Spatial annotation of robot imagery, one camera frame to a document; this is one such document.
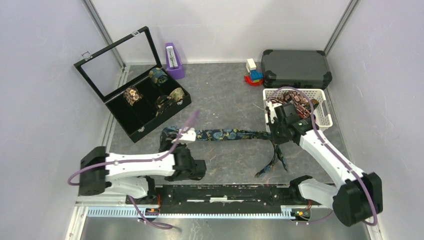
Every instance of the robotic arm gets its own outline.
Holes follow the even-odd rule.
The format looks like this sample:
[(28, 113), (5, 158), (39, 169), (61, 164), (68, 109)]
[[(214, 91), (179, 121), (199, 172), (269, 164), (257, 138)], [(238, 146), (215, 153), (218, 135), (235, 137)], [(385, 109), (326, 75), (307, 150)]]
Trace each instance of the robotic arm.
[[(317, 133), (314, 131), (311, 118), (299, 117), (292, 103), (266, 104), (272, 141), (276, 144), (293, 141), (311, 154), (334, 181), (335, 186), (331, 186), (308, 175), (296, 178), (290, 182), (294, 199), (318, 202), (332, 209), (344, 225), (351, 226), (373, 215), (365, 192), (358, 182), (358, 176), (371, 196), (376, 213), (383, 211), (382, 181), (377, 174), (366, 174), (351, 163), (325, 138), (321, 130), (317, 130)], [(324, 136), (324, 143), (317, 134)], [(345, 164), (328, 147), (340, 156)]]
[[(373, 215), (371, 206), (361, 182), (367, 189), (376, 213), (383, 211), (382, 181), (375, 173), (366, 174), (362, 169), (344, 157), (323, 135), (313, 129), (311, 118), (301, 119), (292, 103), (281, 105), (267, 102), (271, 140), (275, 144), (293, 141), (310, 153), (334, 181), (328, 185), (305, 175), (290, 182), (291, 197), (295, 201), (309, 199), (332, 209), (337, 218), (346, 226), (351, 226)], [(186, 144), (196, 140), (194, 129), (182, 134), (179, 144), (172, 154), (162, 151), (154, 154), (121, 155), (107, 153), (104, 146), (94, 148), (80, 163), (81, 169), (101, 163), (80, 174), (79, 194), (98, 195), (104, 192), (129, 195), (143, 199), (154, 194), (153, 179), (148, 176), (164, 176), (167, 181), (200, 180), (205, 176), (204, 160), (194, 160)], [(161, 149), (169, 149), (165, 141)], [(120, 164), (122, 160), (137, 160)]]
[[(200, 180), (206, 173), (205, 161), (194, 160), (185, 145), (195, 140), (194, 129), (183, 133), (179, 140), (182, 144), (179, 144), (172, 154), (168, 154), (160, 161), (152, 161), (152, 159), (166, 155), (168, 151), (154, 154), (122, 155), (107, 153), (106, 147), (98, 146), (81, 160), (81, 169), (104, 162), (114, 162), (114, 164), (82, 172), (79, 177), (79, 194), (92, 196), (101, 193), (118, 193), (141, 199), (151, 195), (149, 191), (155, 189), (153, 180), (148, 177), (151, 175), (164, 176), (165, 180), (170, 182), (188, 179)], [(120, 160), (140, 161), (119, 164)]]

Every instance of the purple cable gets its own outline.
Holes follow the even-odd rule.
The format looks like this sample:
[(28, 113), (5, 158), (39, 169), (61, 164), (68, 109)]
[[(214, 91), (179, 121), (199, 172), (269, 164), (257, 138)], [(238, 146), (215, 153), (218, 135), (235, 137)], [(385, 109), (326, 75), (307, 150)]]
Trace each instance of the purple cable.
[[(178, 142), (180, 141), (182, 134), (186, 133), (190, 128), (192, 128), (195, 123), (196, 120), (198, 118), (200, 114), (200, 110), (196, 109), (187, 119), (187, 121), (185, 121), (184, 125), (181, 128), (181, 133), (177, 134), (175, 142), (172, 144), (171, 148), (169, 149), (169, 151), (167, 153), (165, 153), (164, 155), (158, 157), (158, 158), (153, 158), (153, 159), (127, 159), (127, 160), (116, 160), (116, 161), (109, 161), (109, 162), (101, 162), (101, 163), (96, 163), (90, 166), (86, 166), (83, 169), (80, 169), (76, 172), (74, 172), (68, 179), (67, 179), (67, 184), (71, 185), (71, 186), (79, 186), (80, 183), (79, 182), (72, 182), (72, 179), (74, 179), (76, 176), (80, 175), (81, 173), (88, 171), (90, 169), (95, 169), (98, 167), (103, 167), (106, 165), (112, 165), (115, 163), (119, 163), (119, 164), (126, 164), (126, 163), (147, 163), (147, 162), (153, 162), (153, 161), (161, 161), (162, 159), (166, 158), (169, 154), (171, 154), (175, 148), (178, 145)], [(162, 222), (155, 222), (152, 223), (149, 220), (147, 220), (147, 218), (145, 218), (145, 216), (143, 216), (142, 212), (140, 211), (140, 209), (137, 207), (134, 198), (132, 196), (129, 196), (129, 199), (131, 200), (132, 204), (134, 205), (135, 209), (137, 210), (138, 214), (141, 216), (141, 218), (146, 222), (146, 224), (151, 225), (155, 228), (158, 229), (163, 229), (163, 230), (169, 230), (172, 229), (173, 226), (166, 224), (166, 223), (162, 223)]]
[(143, 213), (140, 211), (139, 207), (136, 204), (136, 201), (134, 201), (134, 198), (132, 196), (128, 196), (129, 200), (131, 201), (132, 205), (134, 205), (135, 210), (137, 210), (138, 215), (140, 215), (140, 217), (144, 220), (144, 222), (147, 225), (150, 225), (152, 227), (155, 227), (157, 229), (162, 229), (162, 230), (170, 230), (172, 229), (174, 226), (172, 226), (171, 224), (168, 223), (163, 223), (163, 222), (152, 222), (149, 221), (144, 215)]
[(86, 166), (83, 169), (80, 169), (76, 172), (74, 172), (68, 179), (67, 179), (67, 184), (71, 185), (71, 186), (79, 186), (80, 183), (78, 182), (71, 182), (72, 179), (74, 179), (76, 176), (80, 175), (81, 173), (88, 171), (90, 169), (95, 169), (98, 167), (103, 167), (106, 165), (112, 165), (115, 164), (116, 162), (118, 162), (119, 164), (127, 164), (127, 163), (147, 163), (147, 162), (153, 162), (153, 161), (161, 161), (162, 159), (166, 158), (168, 155), (170, 155), (175, 148), (177, 147), (178, 142), (180, 141), (182, 135), (186, 133), (190, 128), (192, 128), (195, 125), (196, 119), (198, 118), (200, 113), (199, 109), (196, 109), (187, 119), (187, 121), (185, 121), (184, 125), (182, 126), (182, 131), (181, 133), (177, 134), (175, 142), (172, 144), (171, 148), (169, 149), (169, 151), (167, 153), (165, 153), (164, 155), (158, 157), (158, 158), (153, 158), (153, 159), (127, 159), (127, 160), (117, 160), (117, 161), (109, 161), (109, 162), (101, 162), (101, 163), (96, 163), (90, 166)]
[[(312, 120), (312, 127), (313, 127), (313, 131), (315, 132), (315, 134), (318, 136), (318, 138), (319, 138), (319, 140), (321, 141), (321, 143), (341, 162), (341, 164), (343, 164), (343, 166), (345, 167), (345, 168), (347, 168), (351, 173), (352, 173), (352, 175), (357, 179), (357, 181), (358, 181), (358, 183), (359, 183), (359, 185), (361, 186), (361, 188), (362, 188), (362, 190), (363, 190), (363, 192), (365, 193), (365, 196), (366, 196), (366, 199), (368, 200), (368, 203), (369, 203), (369, 207), (371, 208), (371, 212), (372, 212), (372, 217), (374, 218), (373, 220), (373, 222), (367, 222), (367, 221), (363, 221), (363, 223), (365, 223), (366, 225), (369, 225), (369, 226), (376, 226), (377, 225), (377, 223), (378, 223), (378, 220), (377, 220), (377, 211), (376, 211), (376, 208), (374, 207), (374, 203), (373, 203), (373, 200), (371, 199), (371, 196), (370, 196), (370, 193), (368, 192), (368, 189), (367, 189), (367, 187), (365, 186), (365, 184), (364, 184), (364, 181), (362, 181), (362, 179), (359, 177), (359, 175), (356, 173), (356, 172), (354, 172), (353, 171), (353, 169), (351, 168), (351, 166), (349, 166), (349, 164), (347, 164), (344, 160), (343, 160), (343, 158), (341, 157), (341, 156), (339, 156), (338, 154), (337, 154), (337, 152), (335, 152), (329, 145), (327, 145), (327, 143), (324, 141), (324, 139), (323, 139), (323, 137), (320, 135), (320, 133), (318, 132), (318, 130), (317, 130), (317, 126), (316, 126), (316, 124), (315, 124), (315, 117), (314, 117), (314, 105), (312, 104), (312, 102), (311, 102), (311, 100), (309, 99), (309, 97), (303, 92), (303, 91), (301, 91), (301, 90), (299, 90), (299, 89), (297, 89), (297, 88), (294, 88), (294, 87), (291, 87), (291, 86), (283, 86), (283, 87), (280, 87), (280, 88), (278, 88), (276, 91), (274, 91), (272, 94), (271, 94), (271, 96), (270, 97), (268, 97), (268, 99), (266, 100), (267, 102), (269, 102), (270, 101), (270, 99), (277, 93), (277, 92), (279, 92), (280, 90), (282, 90), (282, 89), (290, 89), (290, 90), (293, 90), (293, 91), (296, 91), (296, 92), (298, 92), (298, 93), (300, 93), (300, 94), (302, 94), (302, 96), (304, 96), (305, 98), (306, 98), (306, 100), (307, 100), (307, 102), (309, 103), (309, 106), (310, 106), (310, 118), (311, 118), (311, 120)], [(310, 223), (316, 223), (316, 222), (320, 222), (320, 221), (322, 221), (322, 220), (325, 220), (325, 219), (327, 219), (327, 217), (329, 217), (330, 216), (330, 214), (328, 215), (328, 216), (326, 216), (326, 217), (324, 217), (324, 218), (322, 218), (322, 219), (320, 219), (320, 220), (315, 220), (315, 221), (313, 221), (313, 222), (310, 222)]]

